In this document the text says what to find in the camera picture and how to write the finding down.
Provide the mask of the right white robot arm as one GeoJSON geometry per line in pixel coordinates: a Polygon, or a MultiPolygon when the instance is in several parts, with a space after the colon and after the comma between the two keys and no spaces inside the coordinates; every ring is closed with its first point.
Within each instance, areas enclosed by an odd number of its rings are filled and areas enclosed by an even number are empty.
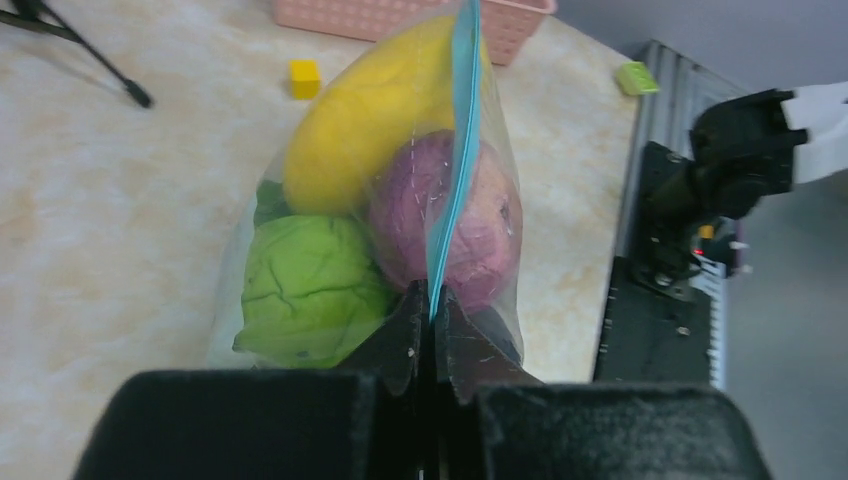
{"type": "Polygon", "coordinates": [[[769,89],[716,104],[690,131],[687,182],[709,217],[740,219],[765,196],[847,168],[847,85],[769,89]]]}

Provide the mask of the green lime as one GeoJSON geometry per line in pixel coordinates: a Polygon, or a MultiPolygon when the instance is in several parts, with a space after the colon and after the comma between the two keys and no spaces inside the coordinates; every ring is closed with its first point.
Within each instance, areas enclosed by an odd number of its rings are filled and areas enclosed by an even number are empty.
{"type": "Polygon", "coordinates": [[[248,250],[243,326],[233,348],[262,365],[333,367],[383,324],[396,302],[360,222],[277,218],[256,229],[248,250]]]}

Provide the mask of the clear zip top bag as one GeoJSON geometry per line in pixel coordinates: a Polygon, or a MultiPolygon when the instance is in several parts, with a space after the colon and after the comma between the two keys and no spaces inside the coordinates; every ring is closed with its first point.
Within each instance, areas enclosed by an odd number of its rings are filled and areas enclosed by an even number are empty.
{"type": "MultiPolygon", "coordinates": [[[[424,134],[401,146],[374,179],[359,209],[321,216],[351,218],[365,227],[376,265],[397,294],[390,313],[414,281],[427,283],[429,300],[440,299],[447,287],[475,326],[510,359],[520,362],[524,348],[517,280],[523,210],[517,167],[483,38],[481,4],[455,1],[434,8],[386,38],[426,18],[447,14],[457,16],[452,40],[454,128],[424,134]]],[[[287,143],[262,180],[282,184],[287,143]]],[[[276,367],[259,364],[252,354],[233,348],[243,326],[241,294],[247,254],[257,229],[255,208],[254,196],[223,256],[207,353],[208,364],[214,368],[276,367]]]]}

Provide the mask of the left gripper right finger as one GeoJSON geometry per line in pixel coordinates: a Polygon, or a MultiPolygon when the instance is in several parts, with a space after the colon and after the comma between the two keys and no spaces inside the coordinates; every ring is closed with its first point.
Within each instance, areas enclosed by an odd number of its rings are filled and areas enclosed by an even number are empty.
{"type": "Polygon", "coordinates": [[[436,411],[435,479],[504,479],[498,457],[510,416],[491,407],[491,394],[535,387],[526,372],[470,320],[456,295],[441,291],[433,321],[436,411]]]}

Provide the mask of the green lettuce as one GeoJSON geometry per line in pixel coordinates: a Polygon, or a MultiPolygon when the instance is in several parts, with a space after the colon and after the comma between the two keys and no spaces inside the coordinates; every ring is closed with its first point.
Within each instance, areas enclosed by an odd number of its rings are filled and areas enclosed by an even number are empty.
{"type": "Polygon", "coordinates": [[[269,221],[290,216],[291,209],[287,205],[282,184],[263,179],[256,190],[256,208],[253,214],[253,224],[256,228],[269,221]]]}

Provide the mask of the yellow banana piece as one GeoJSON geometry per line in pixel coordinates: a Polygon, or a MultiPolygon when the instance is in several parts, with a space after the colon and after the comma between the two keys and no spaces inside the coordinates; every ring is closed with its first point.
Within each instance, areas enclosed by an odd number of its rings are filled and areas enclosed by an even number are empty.
{"type": "Polygon", "coordinates": [[[455,14],[381,40],[311,102],[283,155],[282,188],[296,214],[346,215],[408,141],[455,126],[455,14]]]}

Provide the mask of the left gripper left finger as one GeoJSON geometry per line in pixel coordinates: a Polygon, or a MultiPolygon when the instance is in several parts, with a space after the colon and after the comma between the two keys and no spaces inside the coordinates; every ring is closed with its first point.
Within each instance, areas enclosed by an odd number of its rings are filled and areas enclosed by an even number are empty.
{"type": "Polygon", "coordinates": [[[368,479],[421,479],[431,452],[425,340],[429,334],[427,283],[408,285],[398,305],[337,368],[375,379],[369,421],[368,479]]]}

